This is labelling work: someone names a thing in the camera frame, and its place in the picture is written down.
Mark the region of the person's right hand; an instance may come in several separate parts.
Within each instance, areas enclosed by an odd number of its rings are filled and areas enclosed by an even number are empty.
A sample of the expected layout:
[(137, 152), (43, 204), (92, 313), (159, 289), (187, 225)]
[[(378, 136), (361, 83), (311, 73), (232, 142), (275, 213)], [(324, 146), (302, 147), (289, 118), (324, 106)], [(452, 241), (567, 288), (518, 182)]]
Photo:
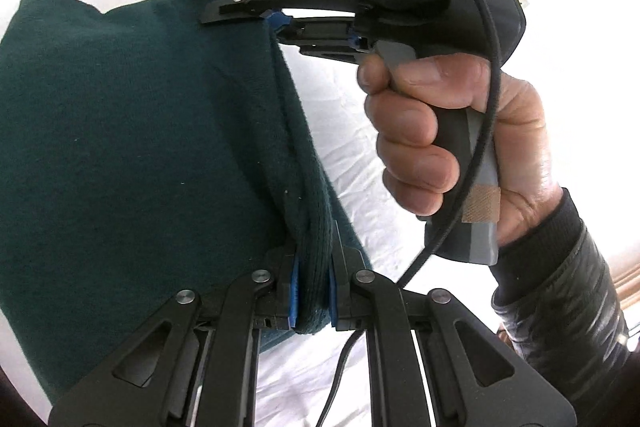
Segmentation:
[[(461, 176), (454, 154), (438, 146), (436, 109), (485, 112), (490, 67), (482, 58), (452, 54), (389, 69), (381, 57), (358, 68), (364, 111), (378, 132), (383, 183), (398, 205), (431, 216)], [(563, 198), (549, 150), (540, 95), (527, 81), (502, 75), (494, 131), (501, 190), (498, 243), (509, 245), (541, 225)]]

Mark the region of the right dark jacket forearm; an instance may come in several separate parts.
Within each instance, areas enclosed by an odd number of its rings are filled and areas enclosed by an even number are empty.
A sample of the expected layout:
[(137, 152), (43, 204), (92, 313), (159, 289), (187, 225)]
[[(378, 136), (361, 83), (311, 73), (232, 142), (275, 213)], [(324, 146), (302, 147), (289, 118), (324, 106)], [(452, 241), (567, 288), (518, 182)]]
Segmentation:
[(501, 248), (491, 306), (514, 351), (574, 407), (581, 426), (639, 422), (639, 355), (605, 260), (570, 195)]

